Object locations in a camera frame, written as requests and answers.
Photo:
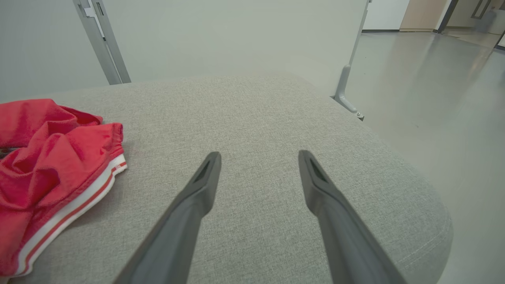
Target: gray upholstered bench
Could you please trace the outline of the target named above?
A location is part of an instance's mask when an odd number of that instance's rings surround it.
[[[12,283],[111,282],[211,151],[221,152],[222,171],[188,282],[331,282],[301,188],[300,149],[316,156],[409,283],[436,283],[444,269],[452,224],[433,187],[297,77],[187,78],[44,97],[123,123],[128,170]]]

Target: white panel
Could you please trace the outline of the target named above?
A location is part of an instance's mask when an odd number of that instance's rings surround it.
[[[109,85],[69,0],[0,2],[0,101]]]
[[[366,0],[104,0],[132,81],[287,70],[333,95]]]
[[[373,0],[368,4],[364,30],[398,30],[410,0]]]

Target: gray floor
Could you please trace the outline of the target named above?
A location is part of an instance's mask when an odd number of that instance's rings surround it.
[[[505,53],[434,33],[363,34],[347,97],[451,212],[439,283],[504,283]]]

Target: beige wall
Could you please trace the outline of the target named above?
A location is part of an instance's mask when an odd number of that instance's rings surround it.
[[[400,29],[437,29],[446,1],[411,0]]]

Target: doorway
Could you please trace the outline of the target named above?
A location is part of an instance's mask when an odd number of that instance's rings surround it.
[[[452,0],[442,34],[494,48],[505,32],[505,0]]]

